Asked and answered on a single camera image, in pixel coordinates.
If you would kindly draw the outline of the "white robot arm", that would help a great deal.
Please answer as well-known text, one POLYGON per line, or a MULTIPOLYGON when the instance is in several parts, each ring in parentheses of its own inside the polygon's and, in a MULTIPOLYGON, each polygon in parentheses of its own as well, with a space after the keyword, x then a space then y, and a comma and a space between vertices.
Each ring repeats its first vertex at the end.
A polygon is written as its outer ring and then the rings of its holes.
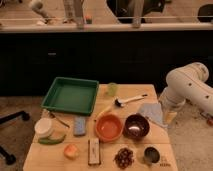
POLYGON ((208 68, 200 62, 171 70, 166 76, 167 86, 160 95, 162 107, 180 110, 187 100, 213 116, 213 87, 206 84, 208 68))

